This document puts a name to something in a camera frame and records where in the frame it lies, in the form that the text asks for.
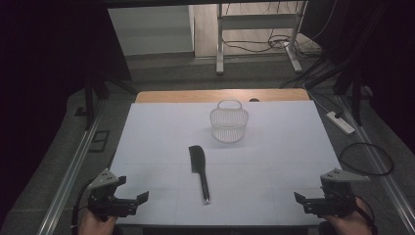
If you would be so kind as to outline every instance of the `aluminum rail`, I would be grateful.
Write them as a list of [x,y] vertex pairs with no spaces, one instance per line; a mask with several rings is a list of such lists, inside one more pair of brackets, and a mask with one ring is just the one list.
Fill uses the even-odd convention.
[[[346,97],[341,96],[337,98],[339,102],[341,103],[341,106],[343,106],[345,110],[344,114],[346,115],[347,120],[354,127],[357,137],[362,142],[372,144],[368,134],[364,130],[364,127],[357,125],[351,113],[349,112],[350,105],[348,104]],[[377,170],[378,172],[385,172],[388,170],[387,166],[382,161],[380,154],[377,150],[366,146],[365,152],[367,156],[369,157],[369,161],[372,167],[374,167],[375,170]],[[391,201],[394,204],[397,212],[399,213],[409,234],[415,235],[415,213],[411,205],[409,204],[408,199],[403,194],[402,190],[399,188],[399,186],[396,184],[396,181],[393,179],[393,177],[390,174],[379,177],[379,179],[381,180],[385,190],[387,191],[389,197],[391,198]]]
[[97,130],[97,126],[101,120],[106,104],[107,101],[105,100],[100,100],[98,102],[95,120],[92,122],[89,130],[85,131],[82,137],[76,153],[69,164],[67,172],[61,181],[61,185],[59,186],[55,197],[53,198],[52,203],[49,206],[42,223],[40,224],[39,230],[37,231],[38,235],[52,235],[55,231],[65,203],[67,202],[70,190],[72,189],[76,176],[79,173],[85,155],[88,152],[89,145],[91,144],[95,131]]

